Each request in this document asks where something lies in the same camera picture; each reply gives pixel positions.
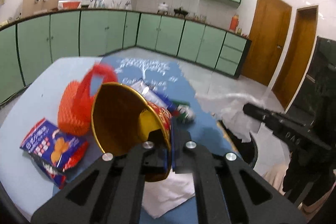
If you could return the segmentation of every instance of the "blue snack bag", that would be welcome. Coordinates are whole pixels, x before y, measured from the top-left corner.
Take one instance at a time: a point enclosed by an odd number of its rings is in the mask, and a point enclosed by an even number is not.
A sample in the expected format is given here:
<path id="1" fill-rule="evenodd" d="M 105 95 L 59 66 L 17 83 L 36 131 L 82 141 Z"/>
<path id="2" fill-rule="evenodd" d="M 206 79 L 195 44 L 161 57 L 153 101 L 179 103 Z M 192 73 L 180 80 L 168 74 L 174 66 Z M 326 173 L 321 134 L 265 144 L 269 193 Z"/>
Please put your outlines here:
<path id="1" fill-rule="evenodd" d="M 82 159 L 87 147 L 85 138 L 63 133 L 45 118 L 29 131 L 20 145 L 60 189 L 66 180 L 64 172 Z"/>

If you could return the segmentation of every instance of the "blue tablecloth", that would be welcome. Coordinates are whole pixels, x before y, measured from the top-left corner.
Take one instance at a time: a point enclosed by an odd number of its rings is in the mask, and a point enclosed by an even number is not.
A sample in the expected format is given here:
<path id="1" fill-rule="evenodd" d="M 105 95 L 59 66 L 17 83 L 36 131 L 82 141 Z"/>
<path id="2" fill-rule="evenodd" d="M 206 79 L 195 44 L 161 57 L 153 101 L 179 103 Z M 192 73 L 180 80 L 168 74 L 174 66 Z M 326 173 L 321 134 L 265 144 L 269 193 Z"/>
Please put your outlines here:
<path id="1" fill-rule="evenodd" d="M 221 131 L 217 127 L 216 120 L 209 113 L 202 111 L 198 101 L 194 98 L 195 91 L 184 78 L 176 62 L 108 56 L 103 58 L 101 63 L 112 65 L 121 83 L 131 85 L 140 78 L 143 78 L 151 85 L 157 87 L 158 91 L 167 94 L 171 99 L 190 102 L 196 119 L 193 124 L 186 126 L 186 128 L 190 132 L 192 140 L 205 145 L 214 154 L 224 155 L 231 151 L 231 145 L 223 138 Z M 100 83 L 100 78 L 92 80 L 92 94 L 97 91 Z M 83 160 L 70 173 L 68 177 L 70 180 L 101 156 L 101 151 L 95 143 L 94 138 L 91 135 L 88 135 L 87 138 L 90 147 Z M 54 187 L 53 194 L 57 191 L 57 187 Z M 196 199 L 189 199 L 187 202 L 157 219 L 153 219 L 142 209 L 140 223 L 197 224 Z"/>

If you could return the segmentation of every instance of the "metal screw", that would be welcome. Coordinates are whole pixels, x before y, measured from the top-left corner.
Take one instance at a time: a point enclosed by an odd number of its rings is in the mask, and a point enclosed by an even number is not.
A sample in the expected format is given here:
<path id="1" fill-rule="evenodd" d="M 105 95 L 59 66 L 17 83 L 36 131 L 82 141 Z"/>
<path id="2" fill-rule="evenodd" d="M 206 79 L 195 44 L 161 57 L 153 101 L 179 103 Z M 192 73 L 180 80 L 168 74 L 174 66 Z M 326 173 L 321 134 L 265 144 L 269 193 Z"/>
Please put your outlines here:
<path id="1" fill-rule="evenodd" d="M 152 149 L 154 147 L 154 143 L 147 141 L 142 144 L 142 147 L 145 149 Z"/>
<path id="2" fill-rule="evenodd" d="M 189 149 L 194 149 L 197 146 L 197 144 L 193 141 L 189 141 L 185 143 L 185 146 Z"/>
<path id="3" fill-rule="evenodd" d="M 113 155 L 112 153 L 105 153 L 102 158 L 104 161 L 110 161 L 113 159 Z"/>
<path id="4" fill-rule="evenodd" d="M 237 155 L 235 153 L 230 152 L 225 155 L 225 158 L 229 161 L 234 161 L 237 159 Z"/>

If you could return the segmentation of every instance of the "door frame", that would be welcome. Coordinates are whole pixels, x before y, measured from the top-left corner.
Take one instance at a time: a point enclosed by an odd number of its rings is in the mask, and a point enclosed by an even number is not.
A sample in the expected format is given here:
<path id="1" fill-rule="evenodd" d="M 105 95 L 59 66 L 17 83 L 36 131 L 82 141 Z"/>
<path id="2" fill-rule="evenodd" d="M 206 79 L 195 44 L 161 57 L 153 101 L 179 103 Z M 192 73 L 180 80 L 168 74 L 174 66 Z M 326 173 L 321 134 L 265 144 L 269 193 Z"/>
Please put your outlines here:
<path id="1" fill-rule="evenodd" d="M 304 6 L 304 7 L 298 8 L 298 9 L 296 10 L 294 28 L 293 28 L 292 37 L 291 37 L 291 40 L 290 40 L 290 43 L 289 43 L 289 47 L 288 47 L 288 50 L 287 50 L 287 52 L 286 52 L 286 57 L 285 57 L 284 62 L 282 63 L 281 70 L 280 70 L 280 72 L 279 72 L 279 74 L 278 74 L 278 77 L 277 77 L 277 79 L 276 79 L 276 81 L 274 82 L 274 85 L 273 85 L 273 87 L 272 87 L 272 91 L 273 91 L 274 88 L 275 88 L 275 86 L 276 86 L 276 84 L 277 84 L 277 82 L 278 82 L 278 80 L 279 80 L 279 77 L 280 77 L 280 75 L 281 75 L 281 72 L 282 72 L 282 70 L 283 70 L 283 68 L 284 68 L 285 62 L 286 62 L 286 60 L 287 60 L 287 55 L 288 55 L 288 51 L 289 51 L 289 49 L 290 49 L 291 43 L 292 43 L 292 41 L 293 41 L 293 36 L 294 36 L 295 28 L 297 28 L 298 14 L 299 14 L 300 11 L 303 11 L 303 10 L 309 10 L 309 9 L 316 9 L 315 34 L 314 34 L 315 38 L 314 38 L 314 43 L 313 43 L 313 47 L 312 47 L 312 49 L 311 49 L 311 53 L 310 53 L 310 57 L 309 57 L 309 60 L 308 60 L 308 63 L 307 63 L 306 70 L 305 70 L 305 72 L 304 72 L 304 74 L 303 74 L 303 76 L 302 76 L 302 79 L 301 79 L 301 81 L 300 81 L 300 83 L 299 83 L 299 85 L 298 85 L 298 88 L 296 89 L 296 92 L 295 92 L 294 95 L 293 95 L 293 98 L 290 100 L 288 106 L 287 106 L 286 109 L 285 109 L 285 113 L 289 110 L 289 108 L 290 108 L 291 105 L 293 104 L 293 102 L 294 102 L 294 100 L 295 100 L 297 94 L 299 93 L 299 90 L 300 90 L 300 88 L 301 88 L 301 86 L 302 86 L 302 84 L 303 84 L 303 82 L 304 82 L 304 80 L 305 80 L 305 78 L 306 78 L 307 73 L 308 73 L 308 69 L 309 69 L 309 67 L 310 67 L 311 60 L 312 60 L 313 55 L 314 55 L 314 52 L 315 52 L 316 39 L 317 39 L 316 32 L 317 32 L 317 23 L 318 23 L 318 16 L 319 16 L 319 6 L 318 6 L 318 5 Z"/>

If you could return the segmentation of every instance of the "orange mesh bag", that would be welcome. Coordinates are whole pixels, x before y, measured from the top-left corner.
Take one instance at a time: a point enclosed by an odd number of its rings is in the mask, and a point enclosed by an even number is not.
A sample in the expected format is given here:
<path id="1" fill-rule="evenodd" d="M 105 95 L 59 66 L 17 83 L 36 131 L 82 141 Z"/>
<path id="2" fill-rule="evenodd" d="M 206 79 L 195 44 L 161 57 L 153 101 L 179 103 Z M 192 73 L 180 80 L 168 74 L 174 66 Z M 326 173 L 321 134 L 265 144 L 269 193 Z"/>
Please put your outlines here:
<path id="1" fill-rule="evenodd" d="M 93 76 L 103 77 L 103 83 L 118 81 L 111 66 L 95 64 L 82 82 L 70 82 L 64 90 L 58 108 L 58 127 L 63 132 L 83 136 L 90 129 L 91 108 L 95 98 L 90 96 Z"/>

